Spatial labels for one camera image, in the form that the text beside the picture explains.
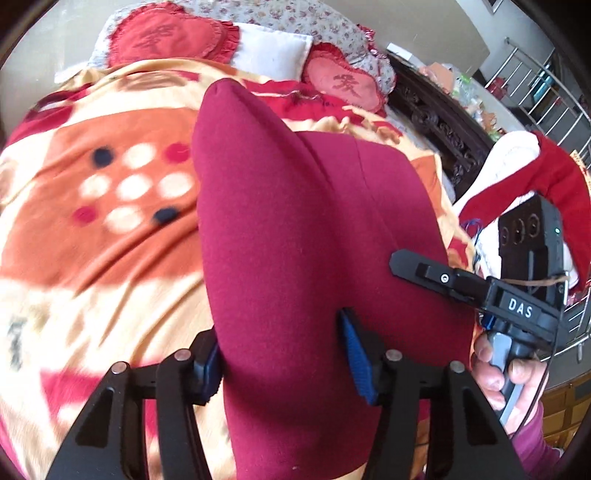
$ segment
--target red heart-shaped pillow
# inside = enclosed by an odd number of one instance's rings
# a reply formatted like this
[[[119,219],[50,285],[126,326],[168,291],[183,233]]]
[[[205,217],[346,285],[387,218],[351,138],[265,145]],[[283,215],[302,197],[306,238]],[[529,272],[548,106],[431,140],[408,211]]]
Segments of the red heart-shaped pillow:
[[[375,79],[366,71],[352,67],[345,55],[331,44],[313,47],[302,78],[319,92],[368,112],[379,112],[384,105],[384,97]]]
[[[109,67],[139,60],[194,58],[228,63],[240,29],[231,22],[188,14],[171,2],[131,12],[111,35]]]

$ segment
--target white cloth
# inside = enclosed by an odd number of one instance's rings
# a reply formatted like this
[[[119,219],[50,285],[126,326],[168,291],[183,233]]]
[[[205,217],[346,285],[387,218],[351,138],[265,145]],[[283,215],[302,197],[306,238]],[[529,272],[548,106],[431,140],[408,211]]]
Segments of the white cloth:
[[[272,30],[260,25],[236,23],[240,42],[230,65],[243,72],[272,80],[301,80],[313,37]]]
[[[540,145],[537,137],[529,132],[511,132],[502,137],[491,150],[482,170],[468,191],[453,205],[459,216],[468,200],[476,197],[488,187],[524,168],[540,156]],[[533,197],[535,192],[528,192],[517,197],[503,213],[512,210]],[[501,258],[499,256],[499,219],[480,232],[475,243],[476,252],[480,254],[480,268],[483,276],[501,277]],[[569,288],[579,282],[573,257],[568,245],[564,244],[564,270],[569,275]]]

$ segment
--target polka dot pattern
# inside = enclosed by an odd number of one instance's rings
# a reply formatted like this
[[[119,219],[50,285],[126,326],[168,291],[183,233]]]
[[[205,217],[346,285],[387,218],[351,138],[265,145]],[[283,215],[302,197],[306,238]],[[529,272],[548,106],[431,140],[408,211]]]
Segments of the polka dot pattern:
[[[152,188],[152,181],[142,174],[131,175],[119,183],[117,196],[124,202],[137,200]]]
[[[72,219],[79,225],[88,225],[96,220],[98,212],[92,205],[80,207],[72,213]]]
[[[123,164],[136,170],[146,166],[156,157],[156,148],[149,143],[139,143],[123,154]]]
[[[113,233],[122,235],[140,226],[144,216],[136,206],[117,207],[105,218],[105,226]]]
[[[166,175],[158,183],[158,194],[165,199],[176,199],[185,195],[193,187],[194,181],[191,175],[184,172],[175,172]]]
[[[84,199],[97,199],[107,193],[110,187],[111,179],[107,175],[97,173],[82,182],[78,191]]]
[[[173,143],[164,151],[164,157],[172,164],[183,163],[189,158],[189,146],[184,143]]]
[[[105,168],[113,163],[115,156],[109,147],[97,148],[92,154],[92,161],[96,168]]]
[[[166,223],[172,222],[176,217],[178,217],[179,211],[178,208],[175,207],[166,207],[161,208],[154,214],[154,220],[159,223],[160,225],[165,225]]]

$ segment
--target blue wire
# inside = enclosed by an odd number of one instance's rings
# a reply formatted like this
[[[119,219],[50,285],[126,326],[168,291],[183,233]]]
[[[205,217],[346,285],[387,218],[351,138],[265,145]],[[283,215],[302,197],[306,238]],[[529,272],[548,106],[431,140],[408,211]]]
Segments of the blue wire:
[[[484,230],[482,227],[482,220],[480,220],[479,218],[474,218],[472,220],[468,220],[467,222],[465,222],[462,225],[462,228],[468,232],[468,228],[470,228],[472,225],[476,225],[478,227],[478,230],[476,231],[476,235],[474,237],[472,237],[472,242],[474,243],[474,246],[476,246],[476,244],[478,243],[478,239],[480,238],[480,234],[482,233],[482,231]],[[474,256],[474,262],[472,262],[472,268],[474,270],[476,270],[476,264],[480,261],[481,259],[481,255],[476,252],[476,255]]]

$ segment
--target orange blanket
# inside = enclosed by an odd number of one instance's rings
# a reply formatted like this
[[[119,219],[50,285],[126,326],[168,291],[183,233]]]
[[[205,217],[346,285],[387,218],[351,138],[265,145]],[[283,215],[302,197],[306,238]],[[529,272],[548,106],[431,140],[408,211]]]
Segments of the orange blanket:
[[[0,389],[0,443],[31,479],[45,477],[110,365],[159,362],[212,325],[189,141],[205,90],[223,77],[292,130],[401,150],[428,190],[450,265],[471,268],[473,245],[441,186],[439,157],[382,118],[207,61],[81,72],[27,116],[0,157],[0,385],[10,385]],[[196,412],[214,479],[232,478],[222,393]],[[159,478],[153,406],[147,431]]]

